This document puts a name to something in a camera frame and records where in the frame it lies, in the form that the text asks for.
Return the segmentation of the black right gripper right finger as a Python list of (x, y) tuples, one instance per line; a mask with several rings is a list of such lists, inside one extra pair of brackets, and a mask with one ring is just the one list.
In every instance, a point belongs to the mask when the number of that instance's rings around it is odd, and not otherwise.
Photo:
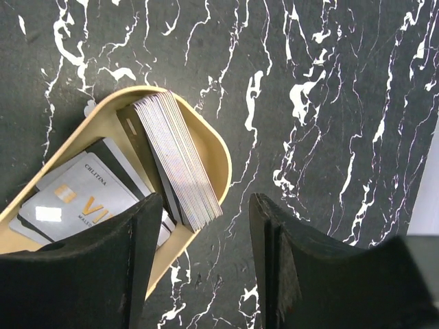
[(255, 193), (249, 200), (264, 328), (437, 328), (438, 238), (340, 242)]

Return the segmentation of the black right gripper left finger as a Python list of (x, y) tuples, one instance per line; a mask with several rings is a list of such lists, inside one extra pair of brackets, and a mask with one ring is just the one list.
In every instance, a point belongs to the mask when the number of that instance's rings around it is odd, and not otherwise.
[(1, 256), (2, 328), (137, 328), (161, 228), (153, 193), (35, 252)]

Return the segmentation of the stack of credit cards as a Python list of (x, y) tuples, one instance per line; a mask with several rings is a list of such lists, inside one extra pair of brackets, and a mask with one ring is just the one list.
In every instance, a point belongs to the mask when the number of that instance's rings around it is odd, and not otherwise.
[(169, 91), (147, 95), (117, 111), (140, 160), (151, 153), (174, 219), (197, 232), (222, 209), (189, 132)]

